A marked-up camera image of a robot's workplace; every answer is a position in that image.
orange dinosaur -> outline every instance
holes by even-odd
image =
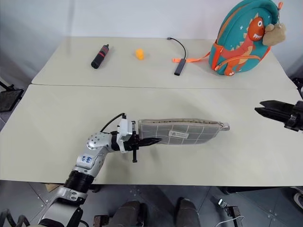
[[[250,25],[246,30],[248,31],[248,35],[247,33],[243,34],[243,38],[245,39],[244,42],[240,42],[240,46],[237,45],[236,49],[232,48],[230,51],[224,48],[221,56],[229,59],[233,57],[249,56],[251,54],[255,49],[254,42],[261,40],[265,33],[263,19],[258,16],[258,13],[254,19],[250,20]],[[240,71],[247,60],[247,58],[239,58],[228,62],[224,74],[226,76],[232,76],[235,74],[233,67],[237,65],[236,71]]]

